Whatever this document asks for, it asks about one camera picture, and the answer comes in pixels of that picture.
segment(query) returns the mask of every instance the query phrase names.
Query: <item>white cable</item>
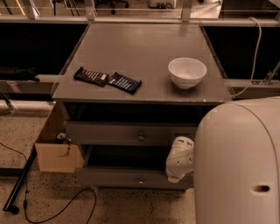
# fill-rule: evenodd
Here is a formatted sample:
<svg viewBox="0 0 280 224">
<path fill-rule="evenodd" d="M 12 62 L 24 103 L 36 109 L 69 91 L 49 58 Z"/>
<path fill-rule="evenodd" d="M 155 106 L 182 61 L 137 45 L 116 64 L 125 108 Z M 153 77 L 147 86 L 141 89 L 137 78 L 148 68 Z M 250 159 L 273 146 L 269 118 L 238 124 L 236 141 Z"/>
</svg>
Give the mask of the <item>white cable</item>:
<svg viewBox="0 0 280 224">
<path fill-rule="evenodd" d="M 258 25 L 258 27 L 259 27 L 259 38 L 258 38 L 258 40 L 257 40 L 256 47 L 255 47 L 255 56 L 254 56 L 252 74 L 251 74 L 250 80 L 248 81 L 247 86 L 246 86 L 241 92 L 239 92 L 238 94 L 231 94 L 231 95 L 230 95 L 231 97 L 235 97 L 235 96 L 237 96 L 237 95 L 241 95 L 242 93 L 244 93 L 244 92 L 247 90 L 247 88 L 249 87 L 249 85 L 252 83 L 252 80 L 253 80 L 253 77 L 254 77 L 254 74 L 255 74 L 256 55 L 257 55 L 257 52 L 258 52 L 258 49 L 259 49 L 259 45 L 260 45 L 260 41 L 261 41 L 261 37 L 262 37 L 262 27 L 261 27 L 259 21 L 257 21 L 256 18 L 254 18 L 254 17 L 249 17 L 248 19 L 251 19 L 253 22 L 256 22 L 257 25 Z"/>
</svg>

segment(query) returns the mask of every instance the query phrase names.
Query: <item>speckled floor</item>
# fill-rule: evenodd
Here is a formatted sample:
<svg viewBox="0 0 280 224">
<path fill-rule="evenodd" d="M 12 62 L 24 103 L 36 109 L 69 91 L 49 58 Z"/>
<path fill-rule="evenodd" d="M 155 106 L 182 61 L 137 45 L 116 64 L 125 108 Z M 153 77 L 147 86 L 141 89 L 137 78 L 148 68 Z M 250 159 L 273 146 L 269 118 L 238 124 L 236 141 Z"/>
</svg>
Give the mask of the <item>speckled floor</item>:
<svg viewBox="0 0 280 224">
<path fill-rule="evenodd" d="M 30 154 L 34 141 L 46 121 L 46 111 L 52 105 L 44 104 L 45 110 L 35 109 L 23 113 L 20 109 L 12 116 L 5 116 L 8 111 L 0 101 L 0 143 Z M 0 165 L 2 167 L 23 167 L 25 159 L 16 152 L 0 145 Z M 17 178 L 0 177 L 0 222 L 5 224 L 29 223 L 25 219 L 23 201 L 25 185 L 21 188 L 14 203 L 19 213 L 2 211 Z M 27 178 L 28 201 L 27 215 L 32 221 L 43 221 L 57 214 L 70 199 L 86 187 L 95 191 L 97 196 L 94 213 L 89 223 L 160 223 L 194 224 L 195 210 L 193 189 L 186 192 L 143 190 L 143 189 L 108 189 L 81 185 L 73 174 L 40 172 L 37 160 L 34 161 Z M 83 192 L 61 215 L 47 223 L 87 223 L 95 203 L 91 192 Z"/>
</svg>

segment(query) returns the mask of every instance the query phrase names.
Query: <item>office chair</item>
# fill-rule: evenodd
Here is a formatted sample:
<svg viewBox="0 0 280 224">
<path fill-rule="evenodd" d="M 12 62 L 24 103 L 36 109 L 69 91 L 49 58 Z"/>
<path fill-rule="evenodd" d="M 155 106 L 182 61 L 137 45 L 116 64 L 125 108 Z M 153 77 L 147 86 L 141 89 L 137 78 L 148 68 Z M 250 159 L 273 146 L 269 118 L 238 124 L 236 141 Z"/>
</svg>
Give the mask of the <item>office chair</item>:
<svg viewBox="0 0 280 224">
<path fill-rule="evenodd" d="M 96 0 L 95 8 L 96 8 L 98 5 L 100 5 L 100 4 L 109 3 L 110 8 L 112 9 L 111 13 L 112 13 L 112 14 L 115 14 L 115 13 L 116 13 L 116 10 L 115 10 L 114 2 L 116 2 L 117 4 L 118 4 L 118 3 L 124 3 L 124 4 L 125 4 L 125 5 L 124 5 L 125 8 L 129 8 L 129 7 L 130 7 L 129 2 L 124 1 L 124 0 Z"/>
</svg>

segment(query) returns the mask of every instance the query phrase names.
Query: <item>cord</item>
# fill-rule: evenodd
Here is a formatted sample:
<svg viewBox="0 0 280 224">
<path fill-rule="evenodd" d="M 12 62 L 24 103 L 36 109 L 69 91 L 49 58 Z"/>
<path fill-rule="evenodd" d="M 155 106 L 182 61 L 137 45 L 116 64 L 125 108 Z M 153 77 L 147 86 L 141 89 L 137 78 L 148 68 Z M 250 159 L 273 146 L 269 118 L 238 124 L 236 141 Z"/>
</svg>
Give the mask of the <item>cord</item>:
<svg viewBox="0 0 280 224">
<path fill-rule="evenodd" d="M 3 143 L 0 143 L 0 144 L 1 144 L 4 148 L 6 148 L 6 149 L 8 149 L 8 150 L 11 150 L 11 151 L 15 151 L 16 153 L 18 153 L 18 154 L 24 156 L 24 158 L 25 158 L 25 160 L 26 160 L 26 162 L 27 162 L 27 157 L 26 157 L 25 154 L 22 153 L 21 151 L 19 151 L 19 150 L 14 150 L 14 149 L 12 149 L 11 147 L 6 146 L 6 145 L 3 144 Z M 68 202 L 68 204 L 67 204 L 60 212 L 58 212 L 58 213 L 55 214 L 54 216 L 52 216 L 52 217 L 50 217 L 50 218 L 48 218 L 48 219 L 46 219 L 46 220 L 41 220 L 41 221 L 32 221 L 32 220 L 30 220 L 30 219 L 28 218 L 28 216 L 27 216 L 27 193 L 28 193 L 27 182 L 28 182 L 28 181 L 27 181 L 27 177 L 26 177 L 26 189 L 25 189 L 25 195 L 24 195 L 24 216 L 25 216 L 26 220 L 29 221 L 30 223 L 32 223 L 32 224 L 44 223 L 44 222 L 50 221 L 50 220 L 52 220 L 52 219 L 58 217 L 60 214 L 62 214 L 62 213 L 68 208 L 68 206 L 72 203 L 72 201 L 73 201 L 75 198 L 77 198 L 77 197 L 79 196 L 79 194 L 81 194 L 81 193 L 83 193 L 83 192 L 85 192 L 85 191 L 90 191 L 90 192 L 94 195 L 94 206 L 93 206 L 93 208 L 92 208 L 92 210 L 91 210 L 91 213 L 90 213 L 90 215 L 89 215 L 89 217 L 88 217 L 88 219 L 87 219 L 87 224 L 89 223 L 89 221 L 90 221 L 90 219 L 91 219 L 91 217 L 92 217 L 92 215 L 93 215 L 93 213 L 94 213 L 95 205 L 96 205 L 96 200 L 97 200 L 97 198 L 96 198 L 96 193 L 95 193 L 93 190 L 89 189 L 89 188 L 85 188 L 85 189 L 82 189 L 82 190 L 80 190 L 79 192 L 77 192 L 77 193 L 72 197 L 72 199 Z"/>
<path fill-rule="evenodd" d="M 257 43 L 256 43 L 256 47 L 255 47 L 255 56 L 254 56 L 254 62 L 253 62 L 253 69 L 252 69 L 252 74 L 251 74 L 251 78 L 250 80 L 248 81 L 248 84 L 247 86 L 239 93 L 237 94 L 231 94 L 230 96 L 231 97 L 235 97 L 237 95 L 241 95 L 243 94 L 247 88 L 249 87 L 249 85 L 251 84 L 252 80 L 253 80 L 253 77 L 254 77 L 254 74 L 255 74 L 255 67 L 256 67 L 256 55 L 257 55 L 257 52 L 258 52 L 258 49 L 259 49 L 259 45 L 260 45 L 260 41 L 261 41 L 261 37 L 262 37 L 262 27 L 260 25 L 260 23 L 257 21 L 256 18 L 254 17 L 249 17 L 248 19 L 252 20 L 253 22 L 256 22 L 258 27 L 259 27 L 259 37 L 258 37 L 258 40 L 257 40 Z"/>
</svg>

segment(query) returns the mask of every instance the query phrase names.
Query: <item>drawer front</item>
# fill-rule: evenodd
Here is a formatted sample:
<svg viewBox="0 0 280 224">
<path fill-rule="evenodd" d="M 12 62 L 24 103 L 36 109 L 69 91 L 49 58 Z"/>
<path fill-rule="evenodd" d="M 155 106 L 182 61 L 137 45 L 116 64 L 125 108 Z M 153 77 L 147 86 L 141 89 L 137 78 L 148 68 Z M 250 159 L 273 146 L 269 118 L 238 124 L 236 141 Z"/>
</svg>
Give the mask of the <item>drawer front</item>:
<svg viewBox="0 0 280 224">
<path fill-rule="evenodd" d="M 193 187 L 193 175 L 186 175 L 177 184 L 170 183 L 162 171 L 108 168 L 77 168 L 75 174 L 83 184 L 104 187 L 134 187 L 186 190 Z"/>
<path fill-rule="evenodd" d="M 174 124 L 66 122 L 66 132 L 76 144 L 167 145 L 176 136 L 194 138 L 196 127 Z"/>
</svg>

